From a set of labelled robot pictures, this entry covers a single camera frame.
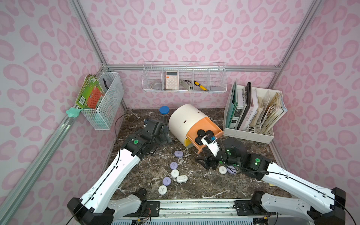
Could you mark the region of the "white drawer cabinet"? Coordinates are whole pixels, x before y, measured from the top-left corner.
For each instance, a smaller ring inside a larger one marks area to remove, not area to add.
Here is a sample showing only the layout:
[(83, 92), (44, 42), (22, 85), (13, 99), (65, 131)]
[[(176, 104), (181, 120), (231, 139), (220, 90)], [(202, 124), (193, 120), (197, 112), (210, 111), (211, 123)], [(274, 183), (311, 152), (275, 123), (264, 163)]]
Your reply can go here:
[(170, 132), (186, 147), (193, 146), (187, 134), (190, 129), (207, 115), (191, 104), (185, 104), (176, 109), (170, 116), (168, 126)]

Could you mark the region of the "black earphone case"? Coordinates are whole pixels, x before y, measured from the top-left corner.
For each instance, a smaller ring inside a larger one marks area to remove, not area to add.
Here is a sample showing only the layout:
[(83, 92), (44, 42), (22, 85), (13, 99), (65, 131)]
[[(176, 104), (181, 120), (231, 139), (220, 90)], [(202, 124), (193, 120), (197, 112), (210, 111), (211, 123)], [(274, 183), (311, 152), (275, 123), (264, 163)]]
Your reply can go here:
[(202, 143), (202, 137), (198, 136), (198, 137), (195, 139), (195, 142), (196, 142), (196, 144), (199, 145), (199, 146), (203, 145), (203, 143)]
[(141, 194), (144, 197), (147, 195), (147, 190), (145, 188), (139, 189), (138, 192), (139, 192), (139, 194)]
[(200, 130), (197, 131), (197, 135), (199, 137), (204, 137), (206, 135), (206, 132), (204, 130), (200, 129)]
[(214, 133), (213, 133), (213, 131), (211, 131), (211, 130), (206, 131), (205, 134), (206, 134), (207, 136), (209, 136), (209, 137), (213, 137), (213, 136), (214, 136)]

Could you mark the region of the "orange top drawer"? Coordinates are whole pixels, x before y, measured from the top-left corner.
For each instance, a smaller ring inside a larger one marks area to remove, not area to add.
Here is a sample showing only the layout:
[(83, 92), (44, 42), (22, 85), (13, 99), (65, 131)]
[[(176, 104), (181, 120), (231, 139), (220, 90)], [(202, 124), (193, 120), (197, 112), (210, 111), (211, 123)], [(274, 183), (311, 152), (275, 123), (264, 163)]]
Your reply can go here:
[(190, 128), (186, 134), (186, 138), (195, 146), (198, 154), (202, 153), (207, 147), (216, 155), (219, 151), (219, 147), (216, 146), (216, 143), (223, 134), (223, 130), (221, 130), (209, 117), (205, 117)]

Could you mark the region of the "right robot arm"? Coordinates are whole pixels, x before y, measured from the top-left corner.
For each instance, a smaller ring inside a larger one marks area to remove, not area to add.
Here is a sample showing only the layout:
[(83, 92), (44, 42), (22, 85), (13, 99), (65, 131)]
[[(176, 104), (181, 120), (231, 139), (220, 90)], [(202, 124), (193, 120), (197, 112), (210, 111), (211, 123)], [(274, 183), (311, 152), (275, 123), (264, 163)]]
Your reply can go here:
[(197, 137), (195, 143), (206, 154), (196, 159), (206, 170), (224, 166), (234, 173), (275, 185), (293, 195), (287, 198), (255, 191), (247, 205), (252, 214), (285, 214), (315, 225), (346, 223), (346, 193), (342, 189), (328, 189), (306, 181), (260, 154), (248, 153), (244, 144), (232, 137), (222, 144), (215, 137)]

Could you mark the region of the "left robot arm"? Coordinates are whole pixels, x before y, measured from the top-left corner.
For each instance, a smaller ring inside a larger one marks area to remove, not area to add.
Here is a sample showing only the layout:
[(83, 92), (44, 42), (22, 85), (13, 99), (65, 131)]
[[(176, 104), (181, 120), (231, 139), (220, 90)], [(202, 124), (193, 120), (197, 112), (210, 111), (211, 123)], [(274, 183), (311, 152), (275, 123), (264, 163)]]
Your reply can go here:
[(124, 216), (149, 216), (144, 188), (120, 200), (112, 200), (112, 196), (141, 159), (170, 142), (167, 124), (146, 119), (143, 128), (126, 137), (117, 156), (97, 182), (80, 198), (73, 197), (68, 202), (72, 218), (81, 225), (110, 225)]

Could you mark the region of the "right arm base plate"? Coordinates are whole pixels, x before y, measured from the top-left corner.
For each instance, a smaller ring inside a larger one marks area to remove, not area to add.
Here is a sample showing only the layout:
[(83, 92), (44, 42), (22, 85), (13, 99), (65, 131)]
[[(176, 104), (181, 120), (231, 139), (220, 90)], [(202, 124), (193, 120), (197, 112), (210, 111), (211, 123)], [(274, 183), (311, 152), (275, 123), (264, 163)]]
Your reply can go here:
[(260, 205), (252, 204), (251, 200), (234, 201), (233, 208), (238, 216), (275, 216), (275, 212), (268, 212)]

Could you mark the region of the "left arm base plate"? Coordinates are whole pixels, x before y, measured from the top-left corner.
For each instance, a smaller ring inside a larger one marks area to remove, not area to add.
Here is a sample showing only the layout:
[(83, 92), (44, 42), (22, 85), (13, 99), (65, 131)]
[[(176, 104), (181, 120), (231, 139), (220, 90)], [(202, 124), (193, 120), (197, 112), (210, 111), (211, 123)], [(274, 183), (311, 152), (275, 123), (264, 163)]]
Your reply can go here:
[(160, 211), (160, 201), (147, 201), (142, 204), (139, 210), (132, 214), (133, 217), (143, 217), (150, 215), (151, 217), (158, 217)]

